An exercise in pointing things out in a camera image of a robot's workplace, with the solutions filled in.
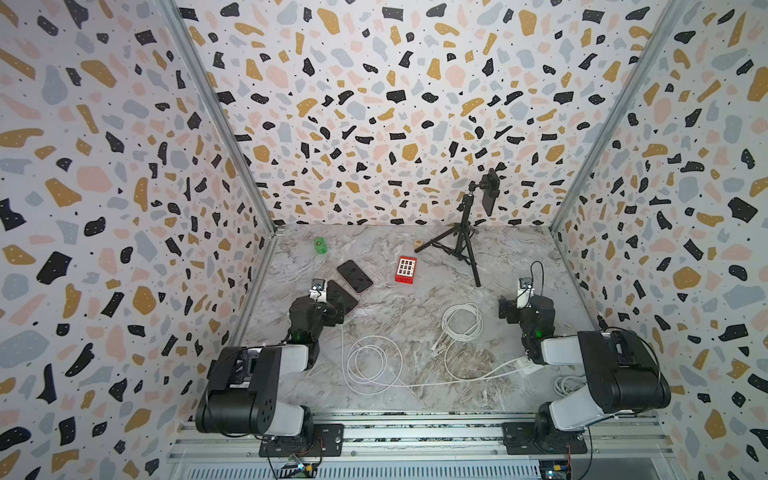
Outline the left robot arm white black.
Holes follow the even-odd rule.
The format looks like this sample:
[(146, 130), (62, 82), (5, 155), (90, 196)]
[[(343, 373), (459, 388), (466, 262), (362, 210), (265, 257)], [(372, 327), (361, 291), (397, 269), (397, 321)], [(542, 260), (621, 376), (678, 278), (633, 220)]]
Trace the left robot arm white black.
[(226, 347), (208, 374), (194, 421), (201, 433), (253, 435), (307, 441), (314, 434), (311, 410), (278, 400), (282, 377), (313, 368), (320, 336), (344, 321), (347, 302), (299, 297), (289, 309), (286, 338), (262, 347)]

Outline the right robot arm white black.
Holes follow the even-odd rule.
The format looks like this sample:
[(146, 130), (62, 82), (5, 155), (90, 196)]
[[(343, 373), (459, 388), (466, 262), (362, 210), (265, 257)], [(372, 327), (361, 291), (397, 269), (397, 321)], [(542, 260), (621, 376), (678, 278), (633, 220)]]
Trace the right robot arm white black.
[(521, 330), (525, 366), (581, 366), (585, 385), (540, 406), (530, 440), (552, 449), (591, 425), (621, 413), (640, 414), (667, 407), (671, 387), (648, 342), (631, 330), (555, 334), (554, 302), (529, 291), (499, 300), (498, 316)]

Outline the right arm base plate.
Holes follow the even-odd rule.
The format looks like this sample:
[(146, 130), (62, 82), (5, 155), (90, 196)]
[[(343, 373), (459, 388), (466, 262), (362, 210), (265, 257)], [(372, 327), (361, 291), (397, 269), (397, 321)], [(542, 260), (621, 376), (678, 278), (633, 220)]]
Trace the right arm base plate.
[(582, 433), (563, 432), (536, 422), (505, 422), (502, 440), (508, 455), (587, 454)]

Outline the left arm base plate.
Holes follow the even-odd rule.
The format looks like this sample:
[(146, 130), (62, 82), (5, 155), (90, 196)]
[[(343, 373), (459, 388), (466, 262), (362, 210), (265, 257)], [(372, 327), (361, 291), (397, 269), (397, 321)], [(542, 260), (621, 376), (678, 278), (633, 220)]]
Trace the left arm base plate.
[(344, 444), (344, 425), (321, 423), (304, 426), (297, 436), (268, 436), (259, 448), (261, 458), (340, 457)]

